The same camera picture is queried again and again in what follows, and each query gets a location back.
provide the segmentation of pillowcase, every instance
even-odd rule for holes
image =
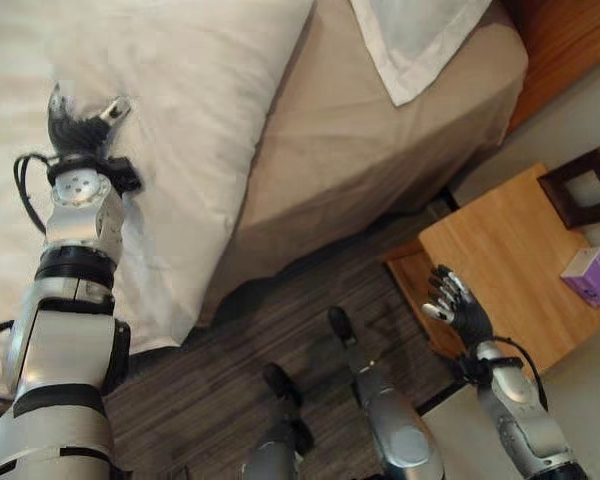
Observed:
[[[367,50],[395,106],[427,88],[491,0],[351,0]]]

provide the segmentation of picture frame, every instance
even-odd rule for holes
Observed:
[[[567,229],[600,222],[600,203],[581,206],[567,188],[569,181],[591,171],[600,182],[600,147],[538,178]]]

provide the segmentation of wooden headboard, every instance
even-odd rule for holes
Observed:
[[[600,0],[502,0],[529,54],[509,132],[600,62]]]

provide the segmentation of wooden table top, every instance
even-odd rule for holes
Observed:
[[[600,309],[560,279],[589,243],[565,229],[536,180],[545,172],[533,166],[419,236],[434,264],[471,287],[495,333],[520,343],[540,371],[600,329]]]

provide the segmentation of wooden nightstand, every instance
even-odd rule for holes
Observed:
[[[600,329],[600,309],[560,280],[589,243],[564,228],[537,182],[545,172],[535,165],[385,257],[431,348],[441,355],[453,358],[464,346],[450,327],[420,310],[432,264],[457,271],[489,313],[495,333],[520,343],[541,372]]]

